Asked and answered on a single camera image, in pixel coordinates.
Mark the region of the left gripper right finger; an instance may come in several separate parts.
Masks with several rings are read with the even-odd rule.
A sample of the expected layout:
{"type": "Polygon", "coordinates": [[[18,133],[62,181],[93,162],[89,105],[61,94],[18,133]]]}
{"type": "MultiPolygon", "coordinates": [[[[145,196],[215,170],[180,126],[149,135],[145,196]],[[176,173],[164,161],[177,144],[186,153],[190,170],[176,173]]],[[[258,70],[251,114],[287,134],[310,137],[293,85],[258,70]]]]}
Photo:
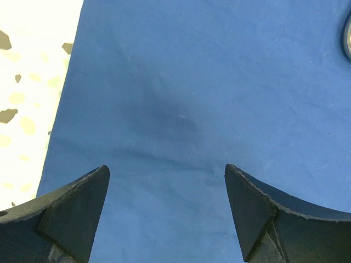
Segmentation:
{"type": "Polygon", "coordinates": [[[227,164],[244,262],[350,262],[350,214],[306,202],[227,164]]]}

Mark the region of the blue surgical drape cloth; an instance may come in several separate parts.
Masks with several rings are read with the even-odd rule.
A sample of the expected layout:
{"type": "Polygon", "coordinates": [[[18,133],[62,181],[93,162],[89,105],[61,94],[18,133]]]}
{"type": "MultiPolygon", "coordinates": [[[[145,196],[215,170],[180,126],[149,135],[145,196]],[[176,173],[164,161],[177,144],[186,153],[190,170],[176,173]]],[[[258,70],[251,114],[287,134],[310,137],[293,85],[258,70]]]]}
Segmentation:
{"type": "Polygon", "coordinates": [[[101,165],[91,262],[241,262],[231,163],[350,211],[350,1],[84,1],[39,185],[101,165]]]}

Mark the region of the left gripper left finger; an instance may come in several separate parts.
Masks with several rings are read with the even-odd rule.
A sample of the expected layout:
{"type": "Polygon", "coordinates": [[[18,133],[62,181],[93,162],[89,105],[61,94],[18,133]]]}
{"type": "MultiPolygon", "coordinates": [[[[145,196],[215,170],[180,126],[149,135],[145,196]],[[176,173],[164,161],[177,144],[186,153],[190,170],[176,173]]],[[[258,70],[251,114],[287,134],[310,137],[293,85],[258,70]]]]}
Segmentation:
{"type": "Polygon", "coordinates": [[[103,165],[1,211],[1,262],[88,262],[109,179],[103,165]]]}

